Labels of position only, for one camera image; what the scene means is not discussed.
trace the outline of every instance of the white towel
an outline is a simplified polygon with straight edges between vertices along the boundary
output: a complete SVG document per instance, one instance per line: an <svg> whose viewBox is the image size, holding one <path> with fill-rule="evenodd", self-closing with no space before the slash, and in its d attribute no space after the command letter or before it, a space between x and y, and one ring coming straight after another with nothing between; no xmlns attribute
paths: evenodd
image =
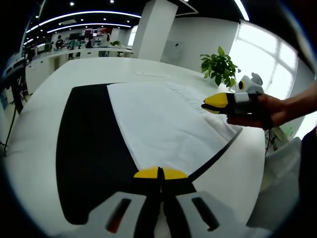
<svg viewBox="0 0 317 238"><path fill-rule="evenodd" d="M109 85L108 92L124 141L140 170L170 167L190 175L238 130L201 109L205 96L190 87L120 83Z"/></svg>

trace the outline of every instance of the potted plant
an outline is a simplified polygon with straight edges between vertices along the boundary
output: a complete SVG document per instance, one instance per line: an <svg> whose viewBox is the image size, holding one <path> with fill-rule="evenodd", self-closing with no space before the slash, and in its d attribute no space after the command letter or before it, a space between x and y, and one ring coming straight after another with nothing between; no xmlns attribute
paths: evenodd
<svg viewBox="0 0 317 238"><path fill-rule="evenodd" d="M227 87L233 87L236 83L236 70L238 66L234 65L229 55L226 55L223 49L218 47L218 54L215 55L200 55L202 62L202 73L205 74L204 78L214 80L216 85L219 86L224 83Z"/></svg>
<svg viewBox="0 0 317 238"><path fill-rule="evenodd" d="M115 46L115 45L121 45L121 42L120 41L114 41L114 42L111 42L110 43L112 46Z"/></svg>

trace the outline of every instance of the finger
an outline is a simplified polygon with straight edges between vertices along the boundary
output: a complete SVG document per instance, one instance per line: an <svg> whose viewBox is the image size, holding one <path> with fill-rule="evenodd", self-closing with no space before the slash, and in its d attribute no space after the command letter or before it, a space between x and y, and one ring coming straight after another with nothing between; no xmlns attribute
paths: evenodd
<svg viewBox="0 0 317 238"><path fill-rule="evenodd" d="M234 118L228 118L227 123L232 125L241 125L241 126L251 126L251 127L258 127L263 128L262 124L259 120L255 119L253 116L240 116Z"/></svg>

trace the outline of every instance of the window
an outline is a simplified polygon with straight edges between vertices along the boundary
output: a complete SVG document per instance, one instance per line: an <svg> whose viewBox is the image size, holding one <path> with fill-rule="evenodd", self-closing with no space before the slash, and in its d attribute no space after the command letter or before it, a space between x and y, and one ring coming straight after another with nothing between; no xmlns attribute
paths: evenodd
<svg viewBox="0 0 317 238"><path fill-rule="evenodd" d="M250 23L241 22L230 56L238 65L237 81L251 73L263 80L265 93L279 99L289 97L297 69L297 52L274 34Z"/></svg>
<svg viewBox="0 0 317 238"><path fill-rule="evenodd" d="M129 38L129 43L128 43L129 46L133 45L135 34L137 33L137 30L138 30L138 26L135 26L132 28L130 38Z"/></svg>

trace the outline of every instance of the human hand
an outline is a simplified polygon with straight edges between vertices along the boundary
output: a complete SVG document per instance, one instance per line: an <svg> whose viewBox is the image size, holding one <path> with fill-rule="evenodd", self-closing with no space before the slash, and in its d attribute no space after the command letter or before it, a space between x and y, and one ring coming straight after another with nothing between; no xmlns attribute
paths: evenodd
<svg viewBox="0 0 317 238"><path fill-rule="evenodd" d="M271 97L267 94L258 96L259 103L270 113L273 127L287 122L288 112L283 100ZM229 124L263 128L261 122L252 115L231 117L227 119Z"/></svg>

